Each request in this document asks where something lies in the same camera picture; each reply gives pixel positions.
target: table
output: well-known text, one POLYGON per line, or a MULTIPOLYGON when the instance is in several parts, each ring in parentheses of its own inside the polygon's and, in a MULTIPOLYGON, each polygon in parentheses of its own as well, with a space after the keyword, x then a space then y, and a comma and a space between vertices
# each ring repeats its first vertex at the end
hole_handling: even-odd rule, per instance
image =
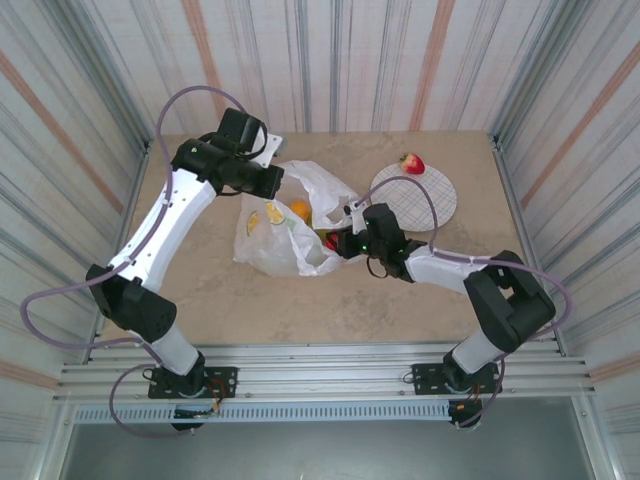
MULTIPOLYGON (((313 160, 356 192, 375 174, 415 152, 449 177, 458 195, 437 246, 473 255, 520 253, 520 245, 486 134, 482 132, 285 134, 275 163, 313 160)), ((170 152, 189 137, 169 137, 170 152)), ((164 182, 158 145, 152 149, 132 231, 164 182)), ((359 343, 461 340, 478 328, 468 298, 438 286, 373 278, 364 263, 324 277, 274 279, 233 262, 240 198, 218 198, 176 253, 160 294, 178 306, 189 341, 221 343, 359 343)), ((429 233, 411 234, 427 240, 429 233)), ((121 336, 107 322, 103 338, 121 336)))

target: red fruit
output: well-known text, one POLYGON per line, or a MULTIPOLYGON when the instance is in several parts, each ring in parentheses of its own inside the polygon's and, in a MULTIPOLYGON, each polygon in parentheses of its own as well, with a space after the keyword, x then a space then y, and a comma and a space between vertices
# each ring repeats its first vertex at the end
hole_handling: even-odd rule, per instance
POLYGON ((420 175, 424 173, 425 166, 422 159, 415 153, 407 153, 400 159, 400 168, 407 173, 420 175))

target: plastic bag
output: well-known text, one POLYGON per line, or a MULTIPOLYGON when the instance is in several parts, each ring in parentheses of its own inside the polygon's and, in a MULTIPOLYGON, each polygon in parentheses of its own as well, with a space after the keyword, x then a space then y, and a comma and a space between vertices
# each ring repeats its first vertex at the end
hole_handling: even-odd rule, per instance
POLYGON ((315 162, 292 160, 280 166, 285 173, 274 200, 242 196, 234 261, 272 277, 318 276, 336 270, 345 260, 326 248, 314 229, 351 225, 343 207, 358 195, 315 162), (313 229, 287 207, 295 200, 311 206, 313 229))

